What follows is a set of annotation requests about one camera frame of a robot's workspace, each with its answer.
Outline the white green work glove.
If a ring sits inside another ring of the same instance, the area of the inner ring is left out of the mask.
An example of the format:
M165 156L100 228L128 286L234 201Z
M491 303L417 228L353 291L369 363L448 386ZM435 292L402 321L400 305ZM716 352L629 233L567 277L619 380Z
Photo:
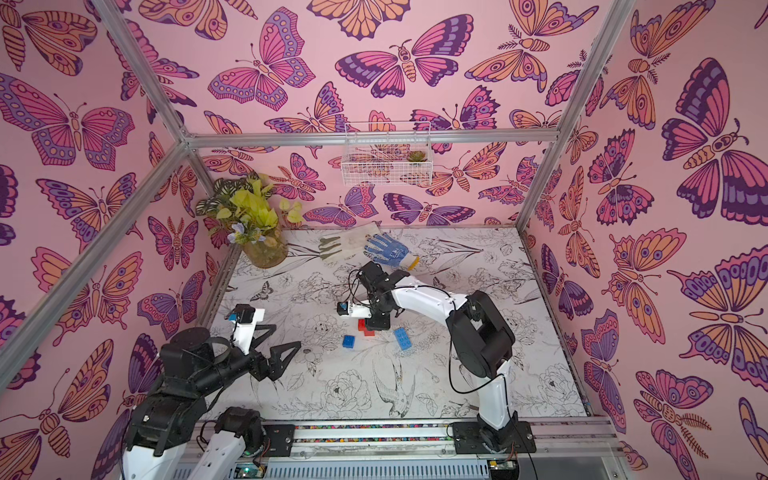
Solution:
M331 233L320 238L320 258L327 262L338 262L362 254L369 240L380 233L375 223Z

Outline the potted plant in glass vase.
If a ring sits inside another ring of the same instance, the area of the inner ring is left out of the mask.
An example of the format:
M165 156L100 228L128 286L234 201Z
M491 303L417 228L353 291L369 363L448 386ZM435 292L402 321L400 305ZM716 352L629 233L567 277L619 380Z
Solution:
M195 211L215 221L226 241L239 246L254 266L269 269L287 258L283 230L301 224L303 204L280 198L275 184L252 173L216 180L213 193L198 201Z

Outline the aluminium frame profile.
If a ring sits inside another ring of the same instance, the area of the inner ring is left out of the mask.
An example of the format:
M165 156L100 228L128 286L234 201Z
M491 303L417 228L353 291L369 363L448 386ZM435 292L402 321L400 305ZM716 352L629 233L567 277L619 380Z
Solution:
M417 132L412 129L395 132L308 133L308 134L266 134L246 133L234 135L193 135L186 131L171 103L161 91L158 81L138 43L133 39L127 23L117 6L111 1L97 1L94 4L102 22L121 51L135 68L139 83L153 102L175 144L150 173L143 179L138 190L117 212L116 216L97 235L93 243L76 259L65 272L64 277L54 285L28 313L24 323L1 349L1 384L7 386L29 357L40 346L65 308L75 298L96 269L101 266L125 237L126 232L145 211L164 181L176 167L187 161L193 167L207 193L213 191L213 181L199 158L198 150L209 147L234 146L337 146L352 141L367 144L414 143L421 139L451 143L479 143L501 140L542 140L551 145L549 158L557 156L565 145L566 136L575 125L581 104L586 100L612 52L624 22L634 9L632 1L614 1L591 44L591 51L579 83L571 95L571 101L556 128L551 129L495 129L495 130L452 130Z

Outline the small green item in basket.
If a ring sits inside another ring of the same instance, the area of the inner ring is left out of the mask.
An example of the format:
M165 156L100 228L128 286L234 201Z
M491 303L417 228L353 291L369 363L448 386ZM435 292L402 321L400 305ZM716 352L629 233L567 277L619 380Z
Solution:
M406 156L406 161L414 164L422 164L428 160L428 153L422 150L410 151Z

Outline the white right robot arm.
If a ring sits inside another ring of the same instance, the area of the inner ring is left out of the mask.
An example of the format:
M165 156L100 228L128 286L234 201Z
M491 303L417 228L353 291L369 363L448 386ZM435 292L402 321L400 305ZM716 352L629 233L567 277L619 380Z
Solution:
M473 380L469 389L454 391L478 395L478 433L486 448L494 453L512 451L515 439L523 437L517 413L510 408L506 376L516 337L491 297L479 290L452 293L404 270L388 273L373 261L353 277L350 283L362 286L367 298L358 300L351 286L349 299L337 305L337 312L363 319L369 330L389 329L392 314L402 312L415 312L445 326L449 356L456 357Z

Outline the blue dotted work glove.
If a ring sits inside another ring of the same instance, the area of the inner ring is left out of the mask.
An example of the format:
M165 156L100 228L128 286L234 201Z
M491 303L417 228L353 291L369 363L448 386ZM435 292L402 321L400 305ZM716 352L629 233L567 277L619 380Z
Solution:
M420 263L419 256L386 233L371 236L366 241L363 252L375 263L407 271L413 270Z

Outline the long blue lego brick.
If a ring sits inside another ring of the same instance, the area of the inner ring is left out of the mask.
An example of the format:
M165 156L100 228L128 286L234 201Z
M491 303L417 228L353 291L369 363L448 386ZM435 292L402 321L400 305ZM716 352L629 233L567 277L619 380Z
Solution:
M407 330L403 327L394 330L394 337L402 351L408 351L412 348L412 341L407 333Z

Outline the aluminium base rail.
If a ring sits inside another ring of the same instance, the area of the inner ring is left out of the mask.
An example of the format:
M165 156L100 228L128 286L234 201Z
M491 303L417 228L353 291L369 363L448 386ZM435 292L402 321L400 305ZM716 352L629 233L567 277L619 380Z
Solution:
M613 428L595 418L523 419L496 453L469 419L267 421L260 450L200 424L205 442L161 456L135 447L117 479L630 479Z

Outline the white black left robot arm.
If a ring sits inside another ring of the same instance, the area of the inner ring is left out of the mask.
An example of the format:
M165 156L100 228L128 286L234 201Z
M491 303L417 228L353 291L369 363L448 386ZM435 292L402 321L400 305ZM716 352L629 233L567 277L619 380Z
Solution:
M301 349L298 341L275 345L270 354L258 351L274 331L257 326L259 335L244 347L232 339L211 336L195 327L177 333L160 351L163 372L147 398L134 409L123 440L120 476L123 479L170 479L187 446L203 431L202 417L236 380L276 381ZM259 411L228 407L214 421L214 432L190 474L193 479L245 478L238 467L251 457L260 467L264 459L290 454L292 425L270 427Z

